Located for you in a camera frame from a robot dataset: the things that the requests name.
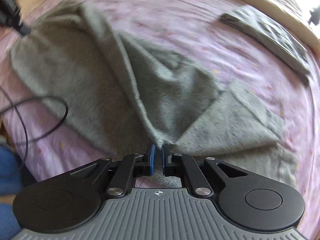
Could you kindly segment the blue jeans leg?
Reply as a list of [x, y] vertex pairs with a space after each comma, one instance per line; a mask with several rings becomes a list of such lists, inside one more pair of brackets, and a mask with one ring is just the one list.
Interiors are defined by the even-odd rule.
[[[22, 189], [18, 173], [21, 161], [8, 146], [1, 145], [1, 197], [17, 194]], [[11, 239], [21, 228], [14, 216], [12, 204], [1, 203], [1, 239]]]

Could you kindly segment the pink patterned bed sheet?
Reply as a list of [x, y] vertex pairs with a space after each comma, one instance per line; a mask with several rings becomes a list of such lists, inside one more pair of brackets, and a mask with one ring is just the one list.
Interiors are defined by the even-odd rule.
[[[26, 20], [33, 22], [61, 0], [46, 0]], [[209, 69], [219, 81], [242, 80], [248, 91], [285, 122], [282, 145], [298, 156], [297, 188], [306, 202], [299, 231], [319, 239], [319, 60], [309, 52], [310, 87], [262, 45], [219, 22], [239, 0], [87, 0], [103, 11], [114, 28], [179, 51]], [[1, 28], [1, 86], [12, 100], [30, 94], [6, 59], [18, 35]], [[77, 132], [61, 127], [39, 141], [26, 165], [44, 180], [101, 156]]]

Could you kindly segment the grey speckled pant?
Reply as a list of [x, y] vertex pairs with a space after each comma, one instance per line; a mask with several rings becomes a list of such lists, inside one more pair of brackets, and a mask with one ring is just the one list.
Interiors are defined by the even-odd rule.
[[114, 159], [168, 144], [296, 185], [283, 121], [244, 85], [221, 87], [188, 57], [114, 30], [87, 3], [64, 0], [39, 17], [10, 63], [32, 92], [62, 97], [70, 124]]

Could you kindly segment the folded grey garment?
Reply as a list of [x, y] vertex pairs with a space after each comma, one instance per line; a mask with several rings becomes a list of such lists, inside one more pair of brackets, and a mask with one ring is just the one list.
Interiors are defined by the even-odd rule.
[[221, 15], [220, 21], [255, 38], [300, 75], [310, 74], [307, 50], [281, 24], [250, 5]]

